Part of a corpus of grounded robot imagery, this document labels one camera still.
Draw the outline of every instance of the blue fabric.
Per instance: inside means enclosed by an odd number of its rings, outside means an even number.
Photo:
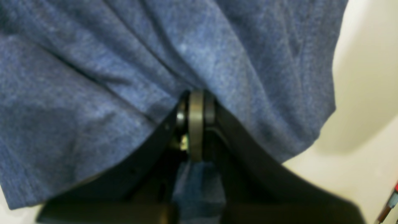
[[[43,202],[123,160],[185,89],[213,92],[277,161],[304,151],[335,110],[332,59],[346,3],[0,0],[9,207]],[[180,173],[183,218],[217,217],[224,196],[214,167]]]

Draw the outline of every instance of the heather blue shirt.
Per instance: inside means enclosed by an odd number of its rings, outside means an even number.
[[[0,184],[11,209],[131,154],[186,89],[207,88],[277,161],[335,109],[346,0],[0,0]],[[180,169],[186,223],[225,202],[211,164]]]

